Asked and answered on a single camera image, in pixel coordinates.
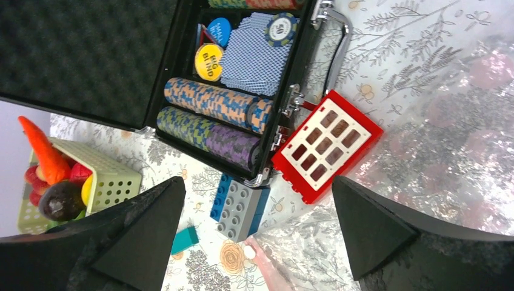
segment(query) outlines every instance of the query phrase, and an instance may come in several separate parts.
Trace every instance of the green eraser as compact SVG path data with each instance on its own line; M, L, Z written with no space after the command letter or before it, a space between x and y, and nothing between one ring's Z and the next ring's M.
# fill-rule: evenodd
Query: green eraser
M175 235L172 245L172 255L188 249L198 243L198 236L194 226L190 226Z

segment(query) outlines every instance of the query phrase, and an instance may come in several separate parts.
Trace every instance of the square hole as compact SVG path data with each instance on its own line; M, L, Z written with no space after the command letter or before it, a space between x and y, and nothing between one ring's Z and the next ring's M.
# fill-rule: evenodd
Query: square hole
M335 164L335 162L337 162L337 160L342 157L342 150L340 148L335 148L333 149L329 155L325 158L325 160L327 161L328 164L330 164L331 166Z
M312 180L314 181L317 181L321 178L321 176L323 176L323 174L325 174L327 172L327 168L325 168L324 165L318 165L316 170L314 170L312 172L312 174L310 174L310 177L312 178Z
M321 130L314 129L307 137L307 142L313 144L321 136Z
M348 128L348 126L349 124L346 121L340 120L330 133L338 138Z
M334 120L336 120L337 116L337 113L335 113L333 110L329 111L327 115L325 115L325 117L321 120L321 125L327 128L330 124L334 122Z
M352 130L343 140L342 140L342 144L347 147L347 148L350 148L353 143L359 139L359 137L361 137L361 134L357 132L357 130Z
M329 149L329 147L332 145L332 141L330 140L330 138L324 138L319 144L318 146L316 147L316 151L320 154L320 155L323 155L324 152L327 151L327 149Z
M302 155L307 151L307 148L301 144L296 150L295 152L293 153L293 159L295 159L296 161L302 157Z
M304 170L308 170L310 168L310 166L312 166L312 164L314 164L314 162L316 162L316 157L313 156L312 154L310 154L306 159L305 161L302 162L302 168L304 168Z

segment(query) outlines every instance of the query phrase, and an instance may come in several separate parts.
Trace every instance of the white grid panel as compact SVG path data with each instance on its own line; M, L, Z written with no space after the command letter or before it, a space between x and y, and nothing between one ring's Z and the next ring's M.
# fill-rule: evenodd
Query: white grid panel
M324 127L322 125L322 121L324 121L325 117L331 112L335 112L335 114L331 114L334 120L330 122L328 127ZM347 128L339 135L335 137L331 131L338 125L340 121L345 121L348 126ZM318 129L321 131L321 134L316 138L313 144L307 142L307 137L315 130ZM360 136L351 144L348 148L343 144L345 138L353 131L357 131ZM348 113L346 113L342 108L340 108L337 104L335 104L331 99L326 99L322 105L319 107L311 118L306 122L303 128L299 129L299 132L296 136L285 145L282 149L282 154L286 158L286 160L295 167L295 169L302 175L302 177L309 183L309 185L314 190L319 190L321 186L323 186L329 179L332 177L337 170L339 170L346 161L357 151L360 147L371 137L371 133L368 132L361 124L357 123L355 119L353 119ZM320 154L316 151L316 148L320 146L325 139L329 139L332 143L330 146L326 148L326 150ZM294 152L299 149L303 145L306 150L305 152L297 159L293 157ZM327 162L327 157L333 151L338 152L341 156L330 165ZM310 155L313 155L316 158L316 161L305 170L302 166L302 163L306 162L306 159ZM326 172L323 173L317 181L311 177L313 172L322 165L325 167Z

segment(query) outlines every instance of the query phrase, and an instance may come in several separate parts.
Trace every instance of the black foam lining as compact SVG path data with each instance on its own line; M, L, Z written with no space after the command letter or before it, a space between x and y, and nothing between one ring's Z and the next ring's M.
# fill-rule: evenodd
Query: black foam lining
M142 128L177 1L0 1L0 95Z

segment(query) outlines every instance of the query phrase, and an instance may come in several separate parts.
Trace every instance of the gray toy block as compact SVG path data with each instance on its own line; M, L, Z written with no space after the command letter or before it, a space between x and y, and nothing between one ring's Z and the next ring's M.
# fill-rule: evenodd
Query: gray toy block
M252 226L261 192L261 189L252 189L232 180L219 219L218 231L236 243L245 240Z

